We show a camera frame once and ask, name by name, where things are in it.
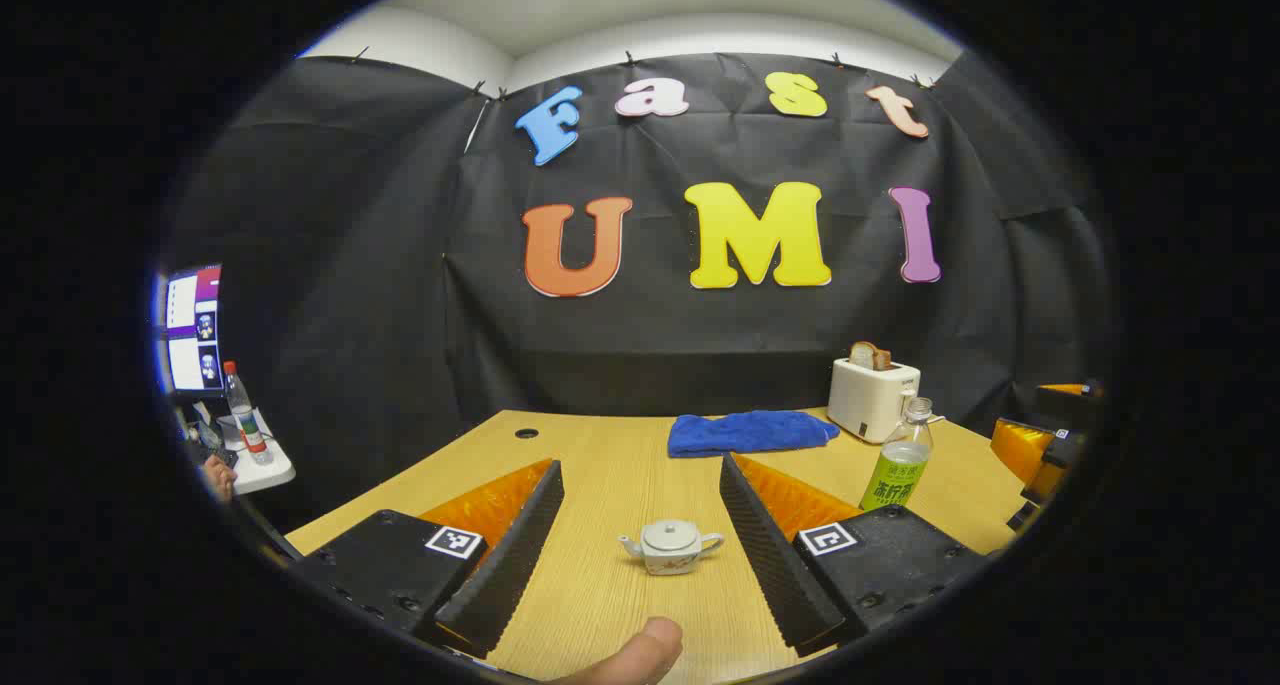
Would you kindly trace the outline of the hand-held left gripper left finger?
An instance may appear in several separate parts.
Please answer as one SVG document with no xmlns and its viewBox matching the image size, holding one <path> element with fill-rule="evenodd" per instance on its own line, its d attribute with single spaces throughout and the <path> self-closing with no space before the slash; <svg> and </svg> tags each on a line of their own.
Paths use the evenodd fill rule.
<svg viewBox="0 0 1280 685">
<path fill-rule="evenodd" d="M 564 499 L 540 460 L 412 516 L 379 510 L 291 565 L 338 606 L 485 658 L 515 616 Z"/>
</svg>

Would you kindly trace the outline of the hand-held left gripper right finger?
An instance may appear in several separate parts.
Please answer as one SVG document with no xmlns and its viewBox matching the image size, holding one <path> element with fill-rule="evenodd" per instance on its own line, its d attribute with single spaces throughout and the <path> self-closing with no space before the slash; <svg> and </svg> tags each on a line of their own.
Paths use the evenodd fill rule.
<svg viewBox="0 0 1280 685">
<path fill-rule="evenodd" d="M 726 455 L 719 493 L 786 645 L 809 656 L 905 618 L 988 560 L 900 504 L 860 512 Z"/>
</svg>

